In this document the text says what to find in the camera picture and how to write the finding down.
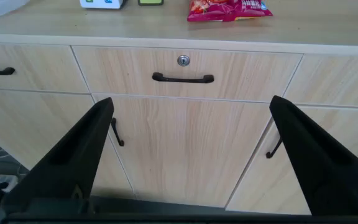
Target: cabinet door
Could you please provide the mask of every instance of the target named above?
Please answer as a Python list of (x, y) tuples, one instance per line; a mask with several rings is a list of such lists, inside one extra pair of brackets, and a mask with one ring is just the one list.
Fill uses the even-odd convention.
[(270, 117), (262, 103), (111, 97), (141, 200), (224, 207)]
[[(306, 107), (301, 110), (358, 156), (358, 110)], [(281, 145), (271, 159), (265, 156), (278, 139), (273, 124), (229, 202), (228, 210), (310, 214), (284, 146)]]
[(305, 55), (285, 98), (294, 103), (358, 106), (358, 56)]
[(88, 93), (70, 46), (0, 44), (0, 88)]
[[(92, 105), (88, 95), (0, 91), (0, 146), (31, 169)], [(132, 192), (109, 138), (93, 192), (123, 196)]]
[[(283, 95), (301, 58), (300, 54), (218, 50), (87, 46), (73, 49), (92, 92), (255, 101), (270, 101), (273, 95)], [(189, 56), (188, 66), (178, 64), (181, 55)], [(214, 82), (157, 82), (152, 78), (154, 72), (181, 79), (214, 75)]]

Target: wood grain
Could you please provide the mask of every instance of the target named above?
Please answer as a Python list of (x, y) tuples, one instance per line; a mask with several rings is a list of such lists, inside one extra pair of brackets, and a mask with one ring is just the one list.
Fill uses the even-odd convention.
[[(90, 96), (0, 90), (0, 146), (28, 169), (93, 106)], [(107, 138), (93, 194), (132, 197)]]
[(224, 207), (270, 117), (266, 104), (111, 97), (141, 200)]
[(0, 44), (0, 88), (87, 93), (80, 69), (69, 46)]
[[(17, 34), (26, 41), (45, 40), (45, 44), (63, 44), (60, 40), (67, 39), (65, 44), (103, 45), (87, 37), (106, 37), (125, 38), (123, 41), (128, 42), (157, 39), (150, 47), (159, 47), (163, 40), (170, 40), (168, 47), (174, 47), (175, 41), (181, 39), (198, 40), (200, 45), (207, 44), (205, 40), (319, 44), (326, 48), (358, 45), (358, 1), (268, 0), (267, 5), (273, 17), (190, 23), (186, 21), (188, 0), (165, 1), (162, 7), (147, 8), (128, 1), (119, 11), (86, 10), (77, 0), (34, 0), (0, 17), (0, 41), (9, 41), (11, 35)], [(117, 40), (112, 44), (121, 43), (122, 40)], [(297, 50), (296, 45), (288, 46)], [(210, 43), (206, 48), (213, 47), (224, 47), (224, 42)]]
[[(301, 108), (329, 134), (358, 156), (358, 110)], [(278, 142), (273, 125), (243, 176), (227, 210), (310, 214), (296, 175), (283, 145), (271, 159), (266, 152)]]
[[(74, 47), (74, 51), (93, 92), (232, 100), (270, 101), (273, 95), (283, 95), (300, 60), (298, 54), (211, 50)], [(177, 59), (181, 55), (189, 56), (189, 66), (179, 66)], [(211, 74), (215, 81), (157, 82), (152, 79), (154, 72), (168, 78), (202, 78)]]
[(358, 106), (358, 57), (305, 55), (285, 97), (295, 103)]

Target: black device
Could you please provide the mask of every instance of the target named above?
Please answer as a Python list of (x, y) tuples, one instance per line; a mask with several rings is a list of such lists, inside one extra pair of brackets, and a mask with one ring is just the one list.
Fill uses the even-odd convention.
[(358, 223), (358, 158), (291, 102), (270, 110), (312, 216), (99, 213), (88, 200), (112, 121), (96, 103), (0, 204), (0, 223)]

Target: green label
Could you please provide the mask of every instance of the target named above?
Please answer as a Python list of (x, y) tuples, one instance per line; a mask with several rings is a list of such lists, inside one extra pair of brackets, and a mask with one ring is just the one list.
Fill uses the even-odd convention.
[(140, 0), (141, 4), (160, 4), (162, 0)]

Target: cabinet drawer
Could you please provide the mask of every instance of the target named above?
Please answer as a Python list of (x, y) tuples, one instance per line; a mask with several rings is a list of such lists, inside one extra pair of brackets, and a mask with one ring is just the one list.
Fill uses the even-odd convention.
[[(300, 109), (358, 156), (358, 110)], [(229, 202), (228, 210), (310, 214), (284, 145), (271, 159), (266, 158), (266, 153), (273, 150), (278, 139), (273, 124)]]
[[(81, 46), (74, 51), (93, 92), (259, 101), (283, 94), (300, 59), (297, 54), (213, 50)], [(190, 58), (188, 66), (178, 64), (181, 55)], [(154, 72), (179, 79), (213, 75), (214, 82), (158, 82)]]
[(285, 98), (294, 103), (358, 106), (358, 57), (305, 55)]
[(112, 97), (120, 146), (137, 198), (224, 207), (269, 120), (269, 106)]
[(69, 46), (0, 44), (0, 88), (87, 93), (80, 69)]

